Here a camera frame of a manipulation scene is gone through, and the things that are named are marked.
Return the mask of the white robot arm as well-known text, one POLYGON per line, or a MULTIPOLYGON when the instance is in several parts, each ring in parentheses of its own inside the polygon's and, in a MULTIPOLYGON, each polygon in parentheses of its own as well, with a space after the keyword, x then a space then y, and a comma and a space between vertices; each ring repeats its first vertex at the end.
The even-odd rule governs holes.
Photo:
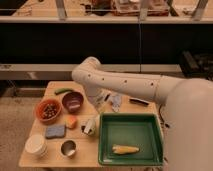
POLYGON ((106 72, 95 57, 72 71, 97 107, 108 90, 164 107, 163 171, 213 171, 213 81, 106 72))

